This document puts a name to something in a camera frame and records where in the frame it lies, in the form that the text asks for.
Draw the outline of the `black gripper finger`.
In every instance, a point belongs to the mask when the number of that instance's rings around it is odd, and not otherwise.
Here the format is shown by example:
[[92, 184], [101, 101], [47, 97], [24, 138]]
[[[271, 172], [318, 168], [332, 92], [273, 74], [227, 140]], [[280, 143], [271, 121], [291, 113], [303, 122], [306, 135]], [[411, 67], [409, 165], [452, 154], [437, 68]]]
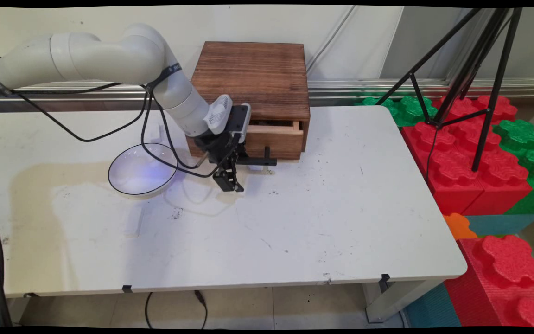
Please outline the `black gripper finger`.
[[236, 172], [233, 169], [219, 167], [213, 174], [213, 180], [223, 192], [235, 192]]
[[238, 158], [229, 158], [229, 180], [234, 192], [244, 192], [244, 188], [237, 179], [236, 163]]

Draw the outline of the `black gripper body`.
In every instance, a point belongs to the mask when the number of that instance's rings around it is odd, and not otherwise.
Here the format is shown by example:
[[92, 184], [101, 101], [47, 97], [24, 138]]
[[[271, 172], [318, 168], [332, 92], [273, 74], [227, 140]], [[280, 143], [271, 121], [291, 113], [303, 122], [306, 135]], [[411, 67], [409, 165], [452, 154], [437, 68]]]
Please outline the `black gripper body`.
[[195, 145], [199, 148], [210, 163], [215, 163], [224, 170], [232, 169], [235, 159], [234, 155], [238, 154], [245, 141], [241, 141], [241, 134], [223, 132], [220, 135], [203, 135], [195, 137]]

